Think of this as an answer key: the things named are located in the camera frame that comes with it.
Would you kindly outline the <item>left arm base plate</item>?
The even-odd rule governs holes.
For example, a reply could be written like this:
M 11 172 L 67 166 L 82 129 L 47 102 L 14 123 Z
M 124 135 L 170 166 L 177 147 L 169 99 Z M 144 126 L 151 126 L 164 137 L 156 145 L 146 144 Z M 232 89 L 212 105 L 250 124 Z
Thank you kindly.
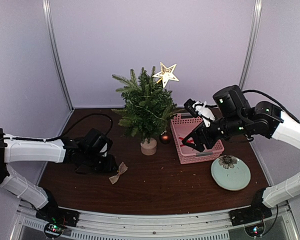
M 75 210 L 60 208 L 53 205 L 46 205 L 43 208 L 33 208 L 36 211 L 35 217 L 45 220 L 58 227 L 76 227 L 80 213 Z

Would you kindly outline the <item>dark red bauble ornament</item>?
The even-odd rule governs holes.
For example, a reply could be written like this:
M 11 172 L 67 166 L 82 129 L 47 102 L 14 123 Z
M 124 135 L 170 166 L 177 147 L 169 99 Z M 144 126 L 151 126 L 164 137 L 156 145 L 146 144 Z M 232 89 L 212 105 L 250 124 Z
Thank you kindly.
M 167 145 L 171 142 L 172 136 L 168 131 L 164 131 L 162 134 L 160 134 L 159 136 L 159 141 L 164 144 Z

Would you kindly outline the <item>gold star red ornament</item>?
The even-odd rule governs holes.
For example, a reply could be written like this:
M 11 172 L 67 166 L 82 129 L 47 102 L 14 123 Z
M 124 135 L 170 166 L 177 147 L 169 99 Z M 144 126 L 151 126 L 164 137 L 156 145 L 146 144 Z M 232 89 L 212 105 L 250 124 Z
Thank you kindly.
M 173 64 L 169 67 L 160 62 L 160 71 L 152 75 L 153 78 L 157 78 L 157 84 L 161 82 L 162 87 L 165 88 L 169 81 L 179 82 L 180 80 L 175 76 L 174 71 L 177 64 Z

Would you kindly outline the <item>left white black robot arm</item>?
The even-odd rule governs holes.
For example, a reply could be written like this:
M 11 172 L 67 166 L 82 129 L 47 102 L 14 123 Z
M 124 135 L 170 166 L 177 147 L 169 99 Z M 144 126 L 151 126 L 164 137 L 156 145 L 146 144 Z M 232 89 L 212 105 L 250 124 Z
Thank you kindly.
M 86 166 L 93 173 L 111 173 L 119 168 L 115 157 L 108 153 L 112 145 L 105 134 L 94 128 L 84 137 L 75 139 L 13 136 L 4 134 L 0 128 L 0 188 L 29 202 L 51 222 L 57 222 L 62 218 L 62 211 L 53 195 L 16 172 L 11 163 L 74 164 L 77 168 Z

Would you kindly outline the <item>burlap bow red ribbon ornament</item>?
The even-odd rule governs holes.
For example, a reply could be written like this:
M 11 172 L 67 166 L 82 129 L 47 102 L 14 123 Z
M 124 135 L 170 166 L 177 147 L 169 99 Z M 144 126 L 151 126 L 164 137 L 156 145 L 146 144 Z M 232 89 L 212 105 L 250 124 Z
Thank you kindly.
M 118 170 L 117 170 L 117 174 L 114 176 L 111 176 L 109 178 L 109 181 L 112 185 L 116 184 L 118 182 L 118 180 L 120 179 L 120 177 L 128 170 L 129 168 L 127 167 L 127 165 L 124 162 L 121 162 Z

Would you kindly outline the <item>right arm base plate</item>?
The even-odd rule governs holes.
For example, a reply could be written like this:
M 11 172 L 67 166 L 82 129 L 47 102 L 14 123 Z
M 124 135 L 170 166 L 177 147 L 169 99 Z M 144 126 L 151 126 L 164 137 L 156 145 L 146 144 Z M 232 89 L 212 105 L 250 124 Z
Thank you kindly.
M 244 208 L 237 208 L 229 212 L 232 226 L 246 225 L 253 222 L 262 221 L 271 217 L 272 210 L 262 203 Z

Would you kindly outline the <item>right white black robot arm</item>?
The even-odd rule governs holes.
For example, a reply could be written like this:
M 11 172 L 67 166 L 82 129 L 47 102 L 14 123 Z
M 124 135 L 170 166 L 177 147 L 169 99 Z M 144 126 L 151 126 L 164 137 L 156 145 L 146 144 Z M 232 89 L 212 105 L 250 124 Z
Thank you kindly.
M 244 93 L 261 94 L 277 105 L 261 101 L 251 107 Z M 287 143 L 300 150 L 300 120 L 290 113 L 273 97 L 258 90 L 242 90 L 238 85 L 227 86 L 212 96 L 222 117 L 214 119 L 208 116 L 206 103 L 188 99 L 184 108 L 194 117 L 202 118 L 182 143 L 199 152 L 212 149 L 218 140 L 231 137 L 261 135 Z M 249 220 L 258 220 L 266 208 L 300 195 L 300 172 L 287 180 L 257 191 L 251 206 L 246 210 Z

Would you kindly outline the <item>red satin ribbon bow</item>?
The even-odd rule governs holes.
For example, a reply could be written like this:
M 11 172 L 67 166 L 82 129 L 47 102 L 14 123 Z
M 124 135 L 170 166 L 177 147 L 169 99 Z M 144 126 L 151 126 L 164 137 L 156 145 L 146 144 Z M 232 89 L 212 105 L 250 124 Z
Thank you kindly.
M 191 139 L 187 139 L 186 140 L 186 145 L 183 143 L 184 142 L 184 138 L 183 137 L 178 137 L 178 142 L 179 142 L 179 146 L 180 147 L 184 147 L 186 145 L 189 145 L 189 144 L 193 144 L 194 143 L 194 140 L 191 138 Z

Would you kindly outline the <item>thin wire string lights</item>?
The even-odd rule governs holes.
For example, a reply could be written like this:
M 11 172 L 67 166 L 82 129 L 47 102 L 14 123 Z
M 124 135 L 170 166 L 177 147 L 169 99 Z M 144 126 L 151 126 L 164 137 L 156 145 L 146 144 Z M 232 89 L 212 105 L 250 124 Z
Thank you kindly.
M 138 116 L 145 115 L 160 121 L 168 121 L 172 119 L 177 113 L 177 105 L 169 95 L 164 96 L 140 96 L 125 98 L 125 110 L 131 115 Z

